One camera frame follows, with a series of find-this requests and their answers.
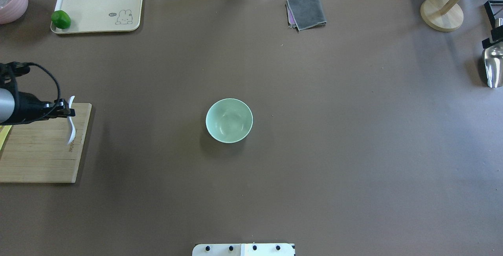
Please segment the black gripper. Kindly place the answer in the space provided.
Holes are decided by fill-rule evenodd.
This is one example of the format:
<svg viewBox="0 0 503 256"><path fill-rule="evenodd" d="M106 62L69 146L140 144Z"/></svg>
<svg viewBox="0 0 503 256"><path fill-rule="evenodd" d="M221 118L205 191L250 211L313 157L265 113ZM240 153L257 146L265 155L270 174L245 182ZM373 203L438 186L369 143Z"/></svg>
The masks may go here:
<svg viewBox="0 0 503 256"><path fill-rule="evenodd" d="M1 64L1 90L0 90L0 120L1 125L29 124L48 116L49 118L70 118L75 116L72 109L73 99L68 101L58 99L54 101L52 109L49 102L39 100L31 93L21 92L18 88L17 78L27 75L31 67L35 66L53 76L46 68L34 63L19 63L13 61Z"/></svg>

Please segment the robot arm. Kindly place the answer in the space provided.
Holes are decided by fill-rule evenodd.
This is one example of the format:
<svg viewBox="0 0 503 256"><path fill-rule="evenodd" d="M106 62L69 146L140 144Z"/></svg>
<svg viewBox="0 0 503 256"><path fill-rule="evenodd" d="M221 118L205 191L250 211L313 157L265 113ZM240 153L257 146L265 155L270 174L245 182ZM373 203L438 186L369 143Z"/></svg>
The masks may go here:
<svg viewBox="0 0 503 256"><path fill-rule="evenodd" d="M17 78L28 74L32 66L40 68L54 81L57 91L57 98L54 102L41 101L35 95L19 90ZM75 116L75 110L70 107L70 103L61 97L61 87L58 81L43 66L16 61L0 64L0 76L0 122L2 126L27 125L40 120Z"/></svg>

